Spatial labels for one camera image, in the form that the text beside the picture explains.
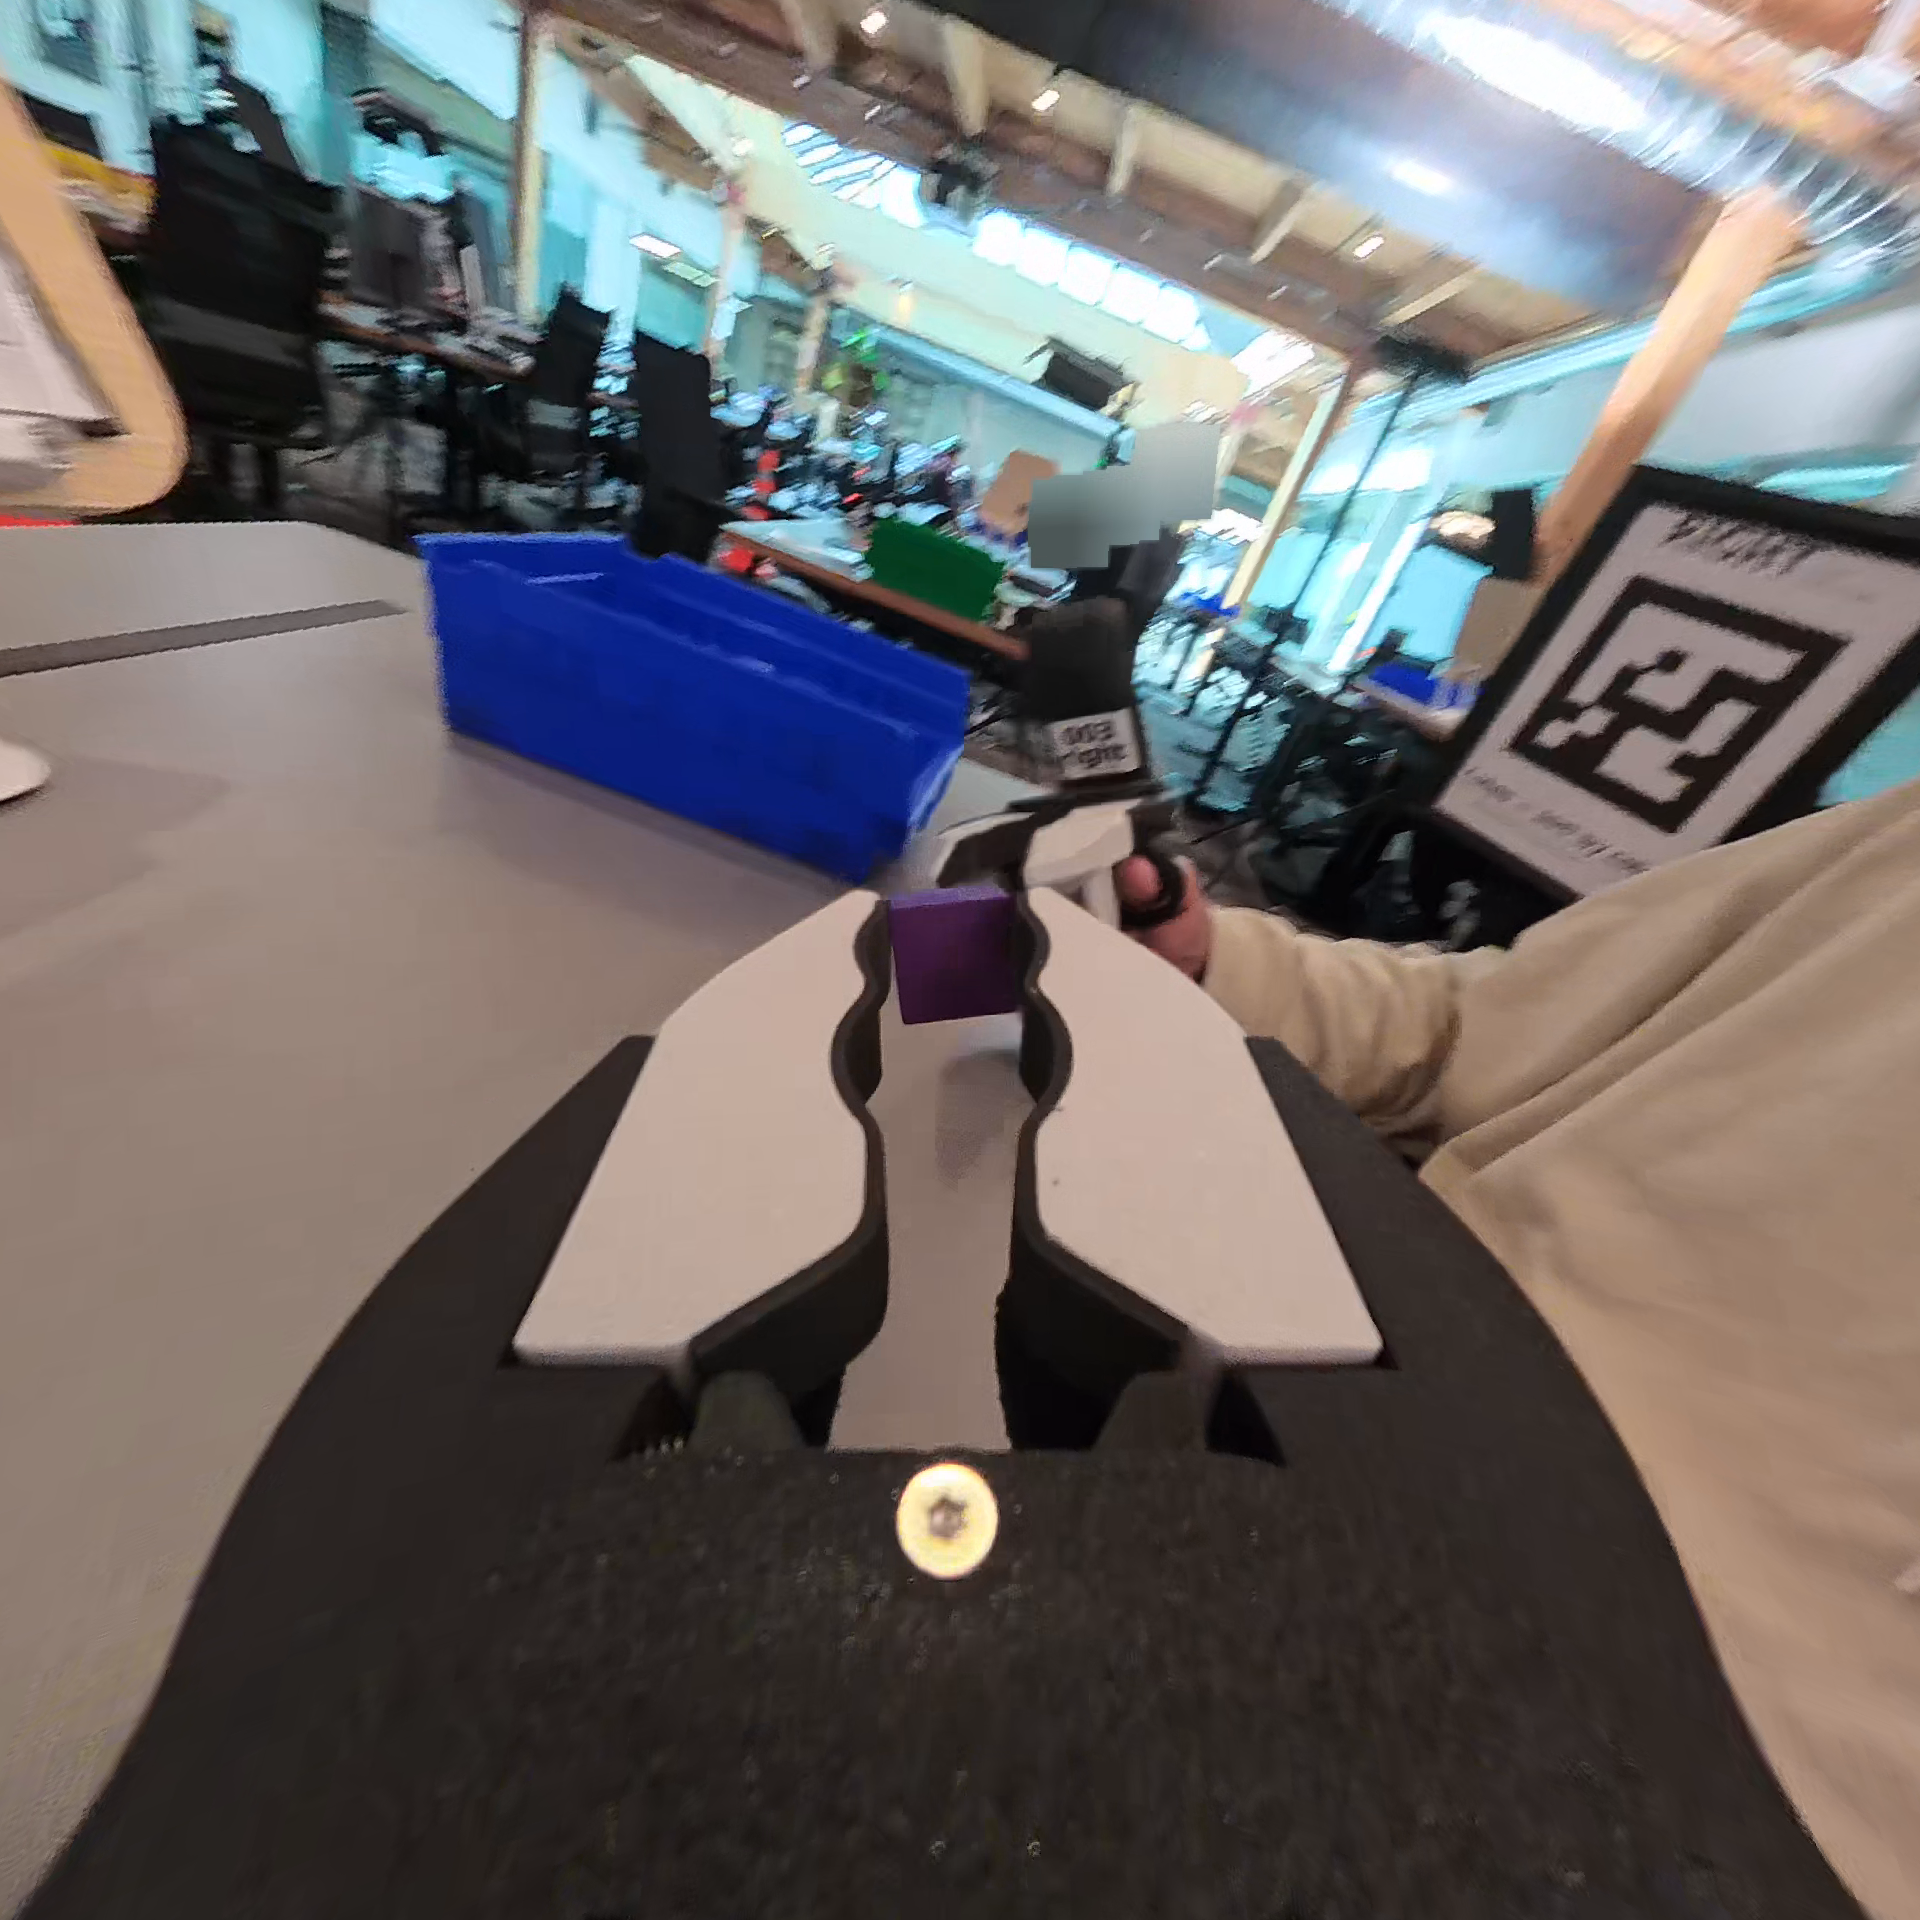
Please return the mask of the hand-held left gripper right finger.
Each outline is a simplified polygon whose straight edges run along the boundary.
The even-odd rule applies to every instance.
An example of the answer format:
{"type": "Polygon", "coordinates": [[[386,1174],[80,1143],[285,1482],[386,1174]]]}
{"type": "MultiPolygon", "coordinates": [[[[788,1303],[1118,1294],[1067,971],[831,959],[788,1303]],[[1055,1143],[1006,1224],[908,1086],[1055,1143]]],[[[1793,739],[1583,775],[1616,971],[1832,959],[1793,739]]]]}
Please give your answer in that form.
{"type": "Polygon", "coordinates": [[[1093,1442],[1134,1373],[1372,1369],[1382,1331],[1237,1023],[1065,889],[1018,889],[1018,1174],[990,1303],[1009,1442],[1093,1442]]]}

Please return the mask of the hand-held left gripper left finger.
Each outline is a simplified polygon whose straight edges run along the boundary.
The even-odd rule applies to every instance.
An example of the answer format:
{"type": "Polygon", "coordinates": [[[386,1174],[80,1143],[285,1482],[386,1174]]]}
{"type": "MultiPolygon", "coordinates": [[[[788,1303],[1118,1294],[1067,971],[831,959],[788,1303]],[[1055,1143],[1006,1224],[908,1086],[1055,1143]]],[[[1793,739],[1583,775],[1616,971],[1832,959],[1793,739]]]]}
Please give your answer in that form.
{"type": "Polygon", "coordinates": [[[687,1413],[762,1373],[824,1442],[892,1311],[882,1048],[892,927],[838,889],[705,973],[637,1086],[513,1331],[519,1369],[655,1369],[687,1413]]]}

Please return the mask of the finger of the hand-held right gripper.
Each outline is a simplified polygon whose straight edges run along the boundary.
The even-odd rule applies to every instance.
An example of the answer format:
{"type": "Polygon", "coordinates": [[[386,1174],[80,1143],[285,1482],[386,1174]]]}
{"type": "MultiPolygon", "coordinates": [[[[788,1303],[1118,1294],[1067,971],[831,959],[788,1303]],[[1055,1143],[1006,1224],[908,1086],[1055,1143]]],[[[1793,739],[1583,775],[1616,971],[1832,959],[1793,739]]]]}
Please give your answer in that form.
{"type": "Polygon", "coordinates": [[[1118,927],[1113,864],[1134,860],[1134,805],[1032,805],[1032,889],[1118,927]]]}
{"type": "Polygon", "coordinates": [[[1006,815],[971,815],[936,837],[936,889],[1018,889],[1032,829],[1065,821],[1055,805],[1006,805],[1006,815]]]}

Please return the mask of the purple wooden cube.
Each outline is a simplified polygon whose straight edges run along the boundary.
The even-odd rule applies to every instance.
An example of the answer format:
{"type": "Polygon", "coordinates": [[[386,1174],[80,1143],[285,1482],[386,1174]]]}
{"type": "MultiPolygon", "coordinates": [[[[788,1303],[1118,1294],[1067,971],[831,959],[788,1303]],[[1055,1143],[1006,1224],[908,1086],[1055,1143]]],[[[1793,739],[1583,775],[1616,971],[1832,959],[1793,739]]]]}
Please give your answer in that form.
{"type": "Polygon", "coordinates": [[[1018,904],[1006,885],[892,889],[882,927],[901,1024],[1018,1007],[1018,904]]]}

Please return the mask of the blue plastic bin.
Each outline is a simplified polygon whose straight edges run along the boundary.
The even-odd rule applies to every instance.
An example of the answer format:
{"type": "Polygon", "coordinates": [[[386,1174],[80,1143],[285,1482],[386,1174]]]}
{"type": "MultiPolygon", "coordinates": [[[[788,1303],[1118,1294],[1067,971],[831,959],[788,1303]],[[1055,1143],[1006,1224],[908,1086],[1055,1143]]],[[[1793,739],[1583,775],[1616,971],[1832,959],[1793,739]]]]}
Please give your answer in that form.
{"type": "Polygon", "coordinates": [[[417,537],[440,718],[869,885],[949,789],[971,667],[618,537],[417,537]]]}

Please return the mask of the person's right forearm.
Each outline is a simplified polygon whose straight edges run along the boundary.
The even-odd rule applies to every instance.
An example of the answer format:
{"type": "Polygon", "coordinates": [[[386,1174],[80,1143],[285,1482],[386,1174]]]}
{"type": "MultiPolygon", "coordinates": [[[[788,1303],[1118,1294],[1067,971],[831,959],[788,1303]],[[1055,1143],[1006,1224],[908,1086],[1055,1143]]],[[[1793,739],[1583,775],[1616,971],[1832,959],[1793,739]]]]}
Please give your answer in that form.
{"type": "Polygon", "coordinates": [[[1502,951],[1204,912],[1200,987],[1365,1131],[1434,1143],[1590,1107],[1714,1023],[1769,1062],[1920,1007],[1920,784],[1631,873],[1502,951]]]}

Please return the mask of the green bin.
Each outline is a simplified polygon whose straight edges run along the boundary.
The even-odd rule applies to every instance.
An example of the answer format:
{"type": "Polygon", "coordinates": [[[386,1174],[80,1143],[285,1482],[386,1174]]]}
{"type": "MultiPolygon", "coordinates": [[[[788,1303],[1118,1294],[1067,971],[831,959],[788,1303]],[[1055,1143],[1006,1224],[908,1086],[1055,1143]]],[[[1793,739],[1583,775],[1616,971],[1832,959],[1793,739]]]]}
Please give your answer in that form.
{"type": "Polygon", "coordinates": [[[957,619],[990,619],[1006,597],[1006,561],[988,546],[921,514],[869,528],[869,577],[957,619]]]}

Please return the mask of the brown wooden desk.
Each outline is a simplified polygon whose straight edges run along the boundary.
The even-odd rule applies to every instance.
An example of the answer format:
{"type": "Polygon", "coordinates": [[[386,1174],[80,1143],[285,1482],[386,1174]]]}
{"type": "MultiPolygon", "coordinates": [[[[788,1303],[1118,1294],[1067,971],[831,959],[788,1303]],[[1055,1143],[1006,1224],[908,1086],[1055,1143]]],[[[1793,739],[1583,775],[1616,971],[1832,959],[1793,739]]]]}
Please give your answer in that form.
{"type": "Polygon", "coordinates": [[[949,640],[971,654],[1025,661],[1025,640],[957,619],[901,585],[876,585],[869,561],[831,561],[824,546],[795,537],[795,514],[728,514],[725,546],[752,548],[762,567],[806,577],[831,603],[856,603],[869,619],[892,619],[901,640],[949,640]]]}

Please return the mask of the black speaker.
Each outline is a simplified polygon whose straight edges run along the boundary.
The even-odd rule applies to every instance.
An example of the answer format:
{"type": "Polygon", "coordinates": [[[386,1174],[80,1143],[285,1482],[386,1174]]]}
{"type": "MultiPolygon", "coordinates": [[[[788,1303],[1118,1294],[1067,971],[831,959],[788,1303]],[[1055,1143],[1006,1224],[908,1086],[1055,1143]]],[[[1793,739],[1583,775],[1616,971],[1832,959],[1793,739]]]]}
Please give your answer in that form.
{"type": "Polygon", "coordinates": [[[1025,374],[1032,387],[1055,387],[1055,396],[1067,396],[1067,407],[1090,407],[1090,418],[1133,418],[1133,407],[1134,407],[1133,362],[1090,360],[1090,346],[1067,346],[1067,336],[1047,336],[1025,362],[1032,362],[1032,374],[1025,374]]]}

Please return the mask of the black office chair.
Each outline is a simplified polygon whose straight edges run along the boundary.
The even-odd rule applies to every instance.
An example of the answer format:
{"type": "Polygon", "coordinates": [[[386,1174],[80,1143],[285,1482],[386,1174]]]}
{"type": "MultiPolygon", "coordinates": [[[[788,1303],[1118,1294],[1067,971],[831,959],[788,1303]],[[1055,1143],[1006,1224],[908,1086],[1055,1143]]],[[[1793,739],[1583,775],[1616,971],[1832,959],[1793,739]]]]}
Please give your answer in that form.
{"type": "Polygon", "coordinates": [[[637,507],[627,546],[647,561],[716,561],[728,528],[728,467],[716,421],[716,360],[672,346],[655,329],[627,336],[627,396],[637,396],[637,507]]]}
{"type": "Polygon", "coordinates": [[[524,481],[562,481],[585,505],[598,477],[598,374],[603,374],[611,316],[576,287],[554,293],[538,362],[519,378],[519,462],[524,481]]]}
{"type": "Polygon", "coordinates": [[[135,316],[203,439],[300,452],[321,421],[321,264],[343,183],[152,115],[135,316]]]}

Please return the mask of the framed marker poster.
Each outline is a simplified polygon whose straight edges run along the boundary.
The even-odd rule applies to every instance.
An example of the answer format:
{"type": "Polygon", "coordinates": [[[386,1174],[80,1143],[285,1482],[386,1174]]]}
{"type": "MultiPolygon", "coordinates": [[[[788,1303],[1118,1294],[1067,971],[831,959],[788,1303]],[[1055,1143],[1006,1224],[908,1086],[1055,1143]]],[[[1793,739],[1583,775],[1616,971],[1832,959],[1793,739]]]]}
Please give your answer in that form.
{"type": "Polygon", "coordinates": [[[1424,821],[1598,904],[1808,815],[1909,684],[1909,507],[1631,467],[1457,716],[1424,821]]]}

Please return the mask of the instruction sheet on stand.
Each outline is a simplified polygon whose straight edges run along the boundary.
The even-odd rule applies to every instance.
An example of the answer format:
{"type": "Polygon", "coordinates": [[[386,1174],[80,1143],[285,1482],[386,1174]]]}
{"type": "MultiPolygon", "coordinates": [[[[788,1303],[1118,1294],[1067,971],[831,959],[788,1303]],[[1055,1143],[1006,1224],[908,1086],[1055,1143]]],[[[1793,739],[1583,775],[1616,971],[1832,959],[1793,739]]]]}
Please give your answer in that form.
{"type": "Polygon", "coordinates": [[[186,467],[186,418],[18,84],[0,84],[0,242],[115,418],[115,431],[0,418],[0,514],[152,507],[186,467]]]}

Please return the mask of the printed instruction sheet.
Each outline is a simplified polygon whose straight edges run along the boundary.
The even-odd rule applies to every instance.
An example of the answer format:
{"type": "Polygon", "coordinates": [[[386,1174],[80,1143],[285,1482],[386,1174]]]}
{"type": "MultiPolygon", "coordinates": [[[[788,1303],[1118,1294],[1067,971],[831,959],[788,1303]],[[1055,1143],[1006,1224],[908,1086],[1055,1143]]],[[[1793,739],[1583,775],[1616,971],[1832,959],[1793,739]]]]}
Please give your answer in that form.
{"type": "Polygon", "coordinates": [[[0,418],[115,431],[106,396],[84,378],[22,264],[0,242],[0,418]]]}

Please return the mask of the silver air duct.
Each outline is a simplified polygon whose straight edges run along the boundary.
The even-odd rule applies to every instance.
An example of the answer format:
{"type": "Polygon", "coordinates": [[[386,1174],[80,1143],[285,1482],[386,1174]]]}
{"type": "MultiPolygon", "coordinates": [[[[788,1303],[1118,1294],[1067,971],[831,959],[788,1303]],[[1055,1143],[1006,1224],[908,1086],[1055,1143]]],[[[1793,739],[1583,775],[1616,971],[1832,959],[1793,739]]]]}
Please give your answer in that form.
{"type": "Polygon", "coordinates": [[[1920,264],[1920,8],[1906,52],[1793,40],[1785,0],[1330,0],[1700,191],[1785,191],[1830,274],[1920,264]]]}

